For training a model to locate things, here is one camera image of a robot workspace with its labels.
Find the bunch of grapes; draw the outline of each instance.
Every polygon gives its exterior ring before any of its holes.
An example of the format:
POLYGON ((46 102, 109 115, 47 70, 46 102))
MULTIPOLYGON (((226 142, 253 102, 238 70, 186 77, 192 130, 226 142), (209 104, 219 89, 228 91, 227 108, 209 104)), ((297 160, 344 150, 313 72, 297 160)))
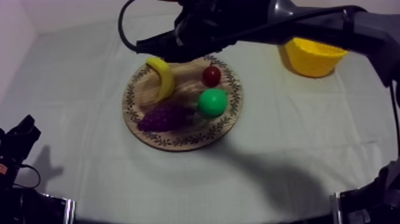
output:
POLYGON ((137 124, 144 132, 169 132, 178 130, 188 124, 188 117, 195 110, 176 104, 161 104, 148 112, 137 124))

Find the yellow banana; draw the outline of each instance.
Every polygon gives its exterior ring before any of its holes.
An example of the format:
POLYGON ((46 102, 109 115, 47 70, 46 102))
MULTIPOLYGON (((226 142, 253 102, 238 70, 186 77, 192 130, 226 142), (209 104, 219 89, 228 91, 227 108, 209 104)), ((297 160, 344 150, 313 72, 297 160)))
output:
POLYGON ((160 58, 151 57, 146 60, 146 63, 155 69, 160 76, 161 79, 161 87, 158 92, 157 99, 155 102, 160 102, 163 99, 168 98, 173 92, 175 88, 175 80, 172 74, 172 70, 170 66, 160 58))

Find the red apple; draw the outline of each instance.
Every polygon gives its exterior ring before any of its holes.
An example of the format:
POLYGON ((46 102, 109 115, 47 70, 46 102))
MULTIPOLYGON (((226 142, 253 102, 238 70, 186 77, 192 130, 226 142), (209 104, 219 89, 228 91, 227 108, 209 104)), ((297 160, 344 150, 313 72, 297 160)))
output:
POLYGON ((209 66, 203 71, 203 83, 205 86, 213 88, 221 82, 221 71, 219 68, 209 66))

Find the fruit plate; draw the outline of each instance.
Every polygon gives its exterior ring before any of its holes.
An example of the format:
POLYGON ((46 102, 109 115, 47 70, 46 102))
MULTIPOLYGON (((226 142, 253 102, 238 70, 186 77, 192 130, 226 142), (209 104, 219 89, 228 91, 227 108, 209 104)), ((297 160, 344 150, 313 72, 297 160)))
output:
POLYGON ((242 85, 227 64, 207 55, 189 63, 169 64, 174 78, 175 90, 162 103, 180 104, 196 108, 199 96, 208 88, 202 83, 202 72, 208 66, 216 66, 221 71, 221 83, 216 88, 227 92, 228 106, 215 119, 203 119, 195 114, 190 125, 171 132, 144 132, 138 123, 145 114, 155 108, 154 103, 160 88, 160 77, 146 64, 140 67, 129 80, 123 95, 123 118, 129 130, 142 142, 159 150, 183 152, 204 147, 224 136, 238 120, 243 106, 242 85))

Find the green ball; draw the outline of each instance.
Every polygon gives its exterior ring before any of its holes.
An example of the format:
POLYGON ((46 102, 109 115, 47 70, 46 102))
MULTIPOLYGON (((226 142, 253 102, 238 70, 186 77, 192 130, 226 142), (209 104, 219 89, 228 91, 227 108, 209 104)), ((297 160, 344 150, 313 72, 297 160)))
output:
POLYGON ((200 95, 198 108, 200 112, 210 118, 224 113, 228 105, 226 91, 222 89, 207 89, 200 95))

